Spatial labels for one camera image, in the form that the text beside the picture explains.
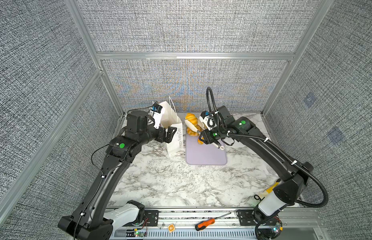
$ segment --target orange screwdriver handle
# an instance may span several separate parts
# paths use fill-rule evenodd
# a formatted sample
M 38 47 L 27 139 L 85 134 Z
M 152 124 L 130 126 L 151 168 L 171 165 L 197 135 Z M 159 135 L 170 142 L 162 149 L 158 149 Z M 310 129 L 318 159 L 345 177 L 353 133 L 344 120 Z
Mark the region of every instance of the orange screwdriver handle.
M 209 226 L 209 225 L 211 225 L 213 223 L 215 223 L 215 219 L 214 218 L 208 219 L 207 221 L 204 221 L 202 223 L 199 223 L 199 224 L 195 225 L 195 230 L 197 230 L 197 231 L 203 230 L 207 226 Z

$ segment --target black cable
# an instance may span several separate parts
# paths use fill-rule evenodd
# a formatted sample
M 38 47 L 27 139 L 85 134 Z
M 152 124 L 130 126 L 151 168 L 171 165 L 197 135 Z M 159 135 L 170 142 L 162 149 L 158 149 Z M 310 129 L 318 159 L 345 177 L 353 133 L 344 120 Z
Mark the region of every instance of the black cable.
M 249 138 L 254 138 L 254 139 L 258 139 L 258 140 L 261 140 L 263 142 L 266 141 L 266 139 L 262 138 L 262 137 L 258 137 L 258 136 L 253 136 L 253 135 L 245 135 L 245 134 L 234 134 L 234 133 L 228 133 L 228 136 L 229 137 L 249 137 Z M 305 175 L 307 175 L 309 178 L 311 178 L 317 185 L 318 187 L 321 189 L 322 191 L 322 194 L 323 194 L 323 200 L 322 202 L 320 202 L 319 204 L 312 204 L 312 203 L 308 203 L 308 202 L 304 202 L 304 201 L 300 201 L 300 200 L 296 200 L 295 202 L 296 203 L 299 203 L 299 204 L 302 204 L 304 206 L 308 206 L 308 207 L 323 207 L 325 206 L 326 204 L 328 204 L 328 201 L 329 201 L 329 195 L 328 195 L 328 192 L 327 190 L 325 189 L 325 187 L 322 185 L 322 183 L 315 177 L 313 176 L 312 174 L 310 174 L 308 171 L 306 171 L 304 168 L 302 168 L 301 166 L 299 166 L 298 164 L 296 164 L 293 160 L 291 160 L 287 154 L 285 154 L 284 151 L 282 151 L 277 145 L 275 145 L 273 142 L 271 142 L 270 140 L 267 140 L 266 143 L 270 144 L 272 147 L 274 147 L 278 152 L 280 152 L 284 158 L 286 160 L 288 160 L 290 162 L 290 164 L 292 164 L 293 166 L 295 166 L 298 170 L 302 171 Z
M 148 107 L 145 107 L 145 108 L 135 108 L 135 109 L 130 109 L 130 110 L 127 111 L 127 114 L 128 114 L 129 112 L 131 112 L 131 111 L 135 111 L 135 110 L 142 110 L 142 109 L 146 109 L 146 108 L 152 108 L 152 107 L 154 107 L 154 105 L 157 104 L 157 103 L 158 103 L 158 101 L 154 102 L 153 105 L 148 106 Z
M 116 167 L 114 167 L 114 168 L 112 168 L 112 169 L 110 169 L 109 172 L 107 173 L 106 177 L 105 177 L 105 178 L 102 178 L 102 179 L 104 179 L 103 184 L 106 182 L 107 178 L 109 177 L 110 172 L 113 171 L 114 169 L 116 169 L 117 167 L 120 167 L 120 165 L 119 165 L 119 166 L 116 166 Z M 99 191 L 99 188 L 100 188 L 101 184 L 98 186 L 98 189 L 95 191 L 95 194 L 92 196 L 92 198 L 91 198 L 91 200 L 88 202 L 88 204 L 92 201 L 92 199 L 95 197 L 95 195 L 98 194 L 98 191 Z M 90 218 L 91 218 L 91 220 L 92 220 L 92 216 L 91 216 L 92 204 L 91 204 L 90 209 L 89 209 L 89 214 L 90 214 Z
M 211 116 L 208 116 L 208 127 L 214 127 L 214 118 Z
M 146 218 L 145 220 L 143 220 L 143 225 L 140 229 L 137 229 L 137 230 L 142 230 L 144 228 L 144 224 L 145 222 L 148 220 L 149 218 Z
M 263 224 L 263 223 L 269 221 L 271 218 L 275 217 L 279 212 L 280 212 L 280 210 L 278 209 L 278 210 L 275 211 L 273 214 L 271 214 L 269 217 L 267 217 L 267 218 L 264 219 L 263 221 L 261 221 L 261 222 L 259 222 L 259 223 L 256 224 L 255 234 L 256 234 L 256 238 L 257 238 L 257 240 L 260 240 L 259 235 L 258 235 L 258 228 L 259 228 L 259 226 L 260 226 L 261 224 Z
M 79 220 L 78 220 L 78 222 L 77 222 L 77 223 L 75 224 L 75 228 L 74 228 L 74 235 L 73 235 L 73 237 L 74 237 L 74 240 L 76 240 L 76 237 L 75 237 L 75 233 L 76 233 L 76 228 L 78 227 L 78 223 L 80 222 L 81 218 L 82 218 L 82 215 L 80 215 L 80 216 L 79 216 Z
M 260 200 L 260 201 L 262 201 L 263 199 L 264 199 L 265 197 L 263 197 L 263 198 L 261 198 L 259 195 L 254 195 L 254 199 L 255 200 Z
M 208 100 L 208 105 L 209 105 L 209 108 L 210 108 L 210 102 L 209 102 L 209 93 L 210 93 L 210 98 L 211 98 L 211 101 L 212 101 L 212 105 L 214 107 L 214 110 L 215 112 L 217 112 L 217 106 L 215 105 L 215 99 L 214 99 L 214 95 L 212 93 L 212 89 L 210 87 L 207 88 L 206 90 L 206 98 Z M 219 127 L 219 115 L 218 114 L 215 114 L 213 115 L 214 117 L 214 120 L 215 122 L 217 123 L 217 131 L 218 133 L 223 136 L 223 134 L 221 133 L 221 130 L 220 130 L 220 127 Z M 304 202 L 304 201 L 300 201 L 300 200 L 296 200 L 295 202 L 296 203 L 299 203 L 299 204 L 302 204 L 304 206 L 308 206 L 308 207 L 323 207 L 325 206 L 326 204 L 328 204 L 328 201 L 329 201 L 329 195 L 328 195 L 328 192 L 326 191 L 325 187 L 322 185 L 322 183 L 316 179 L 316 177 L 314 177 L 312 174 L 310 174 L 308 171 L 306 171 L 305 169 L 303 169 L 301 166 L 299 166 L 298 164 L 296 164 L 293 160 L 291 160 L 287 154 L 284 153 L 284 151 L 282 151 L 278 146 L 276 146 L 273 142 L 271 142 L 270 140 L 266 140 L 265 138 L 262 138 L 262 137 L 258 137 L 258 136 L 253 136 L 253 135 L 245 135 L 245 134 L 235 134 L 235 133 L 230 133 L 228 132 L 227 133 L 227 136 L 228 137 L 248 137 L 248 138 L 254 138 L 254 139 L 258 139 L 258 140 L 261 140 L 261 141 L 264 141 L 268 144 L 270 144 L 272 147 L 274 147 L 277 151 L 279 151 L 283 156 L 284 158 L 286 158 L 286 160 L 288 160 L 290 162 L 290 164 L 292 166 L 295 166 L 298 170 L 302 171 L 305 175 L 307 175 L 309 178 L 311 178 L 317 185 L 318 187 L 321 189 L 322 191 L 322 194 L 323 194 L 323 200 L 321 203 L 319 204 L 312 204 L 312 203 L 308 203 L 308 202 Z
M 95 150 L 95 151 L 92 153 L 92 155 L 91 155 L 91 163 L 92 163 L 92 165 L 94 165 L 94 166 L 95 166 L 95 167 L 96 167 L 96 168 L 97 168 L 97 169 L 102 173 L 102 175 L 104 175 L 103 172 L 102 172 L 102 170 L 101 170 L 98 166 L 96 166 L 96 165 L 94 164 L 94 162 L 93 162 L 93 160 L 92 160 L 92 156 L 94 156 L 94 154 L 95 154 L 97 151 L 99 151 L 100 149 L 102 149 L 102 148 L 104 148 L 104 147 L 106 147 L 106 146 L 108 146 L 108 144 L 107 144 L 107 145 L 104 145 L 103 147 L 98 148 L 98 149 Z M 96 195 L 97 192 L 99 191 L 99 188 L 100 188 L 100 186 L 101 186 L 101 184 L 102 184 L 102 180 L 101 180 L 101 182 L 99 183 L 98 189 L 95 191 L 95 194 L 92 196 L 92 198 L 90 199 L 90 201 L 89 201 L 89 202 L 87 203 L 87 205 L 84 207 L 84 209 L 83 209 L 82 212 L 84 212 L 84 211 L 87 209 L 88 205 L 90 204 L 90 202 L 92 201 L 92 199 L 95 197 L 95 195 Z M 75 238 L 76 228 L 78 227 L 78 224 L 79 224 L 79 222 L 81 221 L 81 218 L 82 218 L 82 215 L 79 216 L 78 222 L 75 224 L 74 235 L 73 235 L 74 240 L 76 239 L 76 238 Z
M 282 221 L 279 219 L 279 217 L 277 217 L 277 215 L 275 215 L 274 217 L 272 218 L 275 218 L 277 219 L 277 221 L 280 223 L 280 227 L 282 226 Z M 261 228 L 261 229 L 258 229 L 258 231 L 262 234 L 262 235 L 265 235 L 265 236 L 262 236 L 263 238 L 266 238 L 266 239 L 275 239 L 277 237 L 279 237 L 279 235 L 281 234 L 281 230 L 279 228 L 279 231 L 277 234 L 275 234 L 275 232 L 271 229 L 272 226 L 270 226 L 270 228 Z
M 92 154 L 91 154 L 91 163 L 92 163 L 92 165 L 94 165 L 102 174 L 103 174 L 103 172 L 102 172 L 102 170 L 98 167 L 98 166 L 96 166 L 95 164 L 94 164 L 94 162 L 93 162 L 93 160 L 92 160 L 92 156 L 98 151 L 98 150 L 101 150 L 102 148 L 104 148 L 104 147 L 106 147 L 106 146 L 108 146 L 109 144 L 107 144 L 107 145 L 104 145 L 103 147 L 100 147 L 100 148 L 98 148 L 97 150 L 95 150 Z

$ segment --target purple tray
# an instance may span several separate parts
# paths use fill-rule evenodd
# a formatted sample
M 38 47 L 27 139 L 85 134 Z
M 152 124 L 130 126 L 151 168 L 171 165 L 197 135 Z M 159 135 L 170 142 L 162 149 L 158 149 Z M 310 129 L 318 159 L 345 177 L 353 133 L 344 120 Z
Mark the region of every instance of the purple tray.
M 190 165 L 225 165 L 226 149 L 220 150 L 213 144 L 199 144 L 198 137 L 186 133 L 186 162 Z

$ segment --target gray fabric wall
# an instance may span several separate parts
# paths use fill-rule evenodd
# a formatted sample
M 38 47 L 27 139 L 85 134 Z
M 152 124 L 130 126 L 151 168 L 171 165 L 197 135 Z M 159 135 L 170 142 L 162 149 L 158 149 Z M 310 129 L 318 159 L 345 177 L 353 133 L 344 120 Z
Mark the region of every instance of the gray fabric wall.
M 293 53 L 321 1 L 77 2 L 101 52 Z M 206 109 L 207 86 L 232 111 L 261 111 L 286 66 L 286 61 L 240 60 L 104 63 L 126 109 L 170 95 L 179 111 Z
M 320 0 L 78 0 L 99 51 L 294 52 Z
M 0 199 L 94 70 L 63 0 L 0 1 Z
M 1 240 L 67 240 L 57 227 L 60 217 L 87 194 L 98 173 L 91 154 L 110 141 L 118 117 L 99 79 L 1 228 Z M 93 157 L 98 166 L 104 151 Z
M 126 109 L 174 101 L 179 111 L 207 110 L 206 88 L 230 111 L 261 111 L 284 60 L 103 60 Z
M 95 70 L 64 0 L 0 1 L 0 199 Z M 110 140 L 118 117 L 99 79 L 0 239 L 67 240 L 57 223 L 87 193 L 97 174 L 91 153 Z
M 372 0 L 334 2 L 265 118 L 326 186 L 332 239 L 372 239 Z M 303 195 L 322 199 L 313 182 Z

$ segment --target yellow plush toy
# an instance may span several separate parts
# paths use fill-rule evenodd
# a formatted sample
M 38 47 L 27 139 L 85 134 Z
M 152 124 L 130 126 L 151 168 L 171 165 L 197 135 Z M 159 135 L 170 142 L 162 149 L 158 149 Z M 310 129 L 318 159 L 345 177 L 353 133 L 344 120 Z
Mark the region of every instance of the yellow plush toy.
M 186 120 L 188 120 L 189 122 L 191 122 L 199 131 L 202 132 L 202 128 L 198 125 L 198 118 L 195 117 L 194 114 L 192 113 L 187 113 L 186 115 Z M 187 133 L 190 135 L 190 136 L 193 136 L 193 137 L 197 137 L 199 136 L 199 134 L 197 132 L 194 132 L 193 130 L 191 130 L 189 127 L 186 129 Z

